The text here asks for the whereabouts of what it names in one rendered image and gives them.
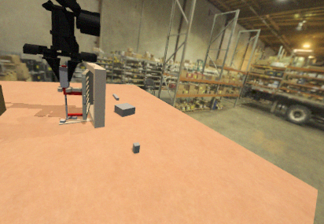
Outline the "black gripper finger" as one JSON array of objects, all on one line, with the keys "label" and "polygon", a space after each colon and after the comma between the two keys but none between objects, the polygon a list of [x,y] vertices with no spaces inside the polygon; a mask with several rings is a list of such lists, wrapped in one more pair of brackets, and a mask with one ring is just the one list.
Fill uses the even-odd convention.
[{"label": "black gripper finger", "polygon": [[49,57],[42,57],[42,59],[46,59],[46,62],[50,65],[50,67],[53,69],[55,76],[59,79],[60,76],[60,58],[49,58]]},{"label": "black gripper finger", "polygon": [[74,74],[75,68],[78,64],[83,63],[82,61],[68,61],[68,81],[70,82]]}]

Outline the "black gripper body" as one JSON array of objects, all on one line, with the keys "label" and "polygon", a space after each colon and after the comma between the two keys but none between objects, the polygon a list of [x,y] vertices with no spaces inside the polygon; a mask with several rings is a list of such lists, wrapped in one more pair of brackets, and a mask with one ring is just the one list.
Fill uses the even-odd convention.
[{"label": "black gripper body", "polygon": [[[52,34],[52,46],[50,49],[47,46],[40,46],[36,44],[27,44],[23,46],[23,53],[26,54],[42,54],[44,57],[57,58],[60,57],[70,57],[71,61],[89,61],[97,62],[97,55],[94,53],[82,52],[76,53],[75,47],[75,36],[74,31],[69,31],[64,28],[51,27],[50,34]],[[57,52],[61,50],[61,53]],[[70,54],[67,54],[66,52]]]}]

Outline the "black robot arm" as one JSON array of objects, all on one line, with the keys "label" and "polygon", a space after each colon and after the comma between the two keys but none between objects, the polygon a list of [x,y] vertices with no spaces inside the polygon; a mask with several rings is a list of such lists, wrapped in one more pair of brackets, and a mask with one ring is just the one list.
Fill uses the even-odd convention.
[{"label": "black robot arm", "polygon": [[[52,26],[74,31],[75,17],[76,28],[80,29],[81,34],[94,35],[99,37],[101,34],[100,13],[82,10],[76,0],[55,0],[59,5],[54,5],[50,0],[42,4],[46,10],[52,12]],[[73,12],[67,11],[69,8]]]}]

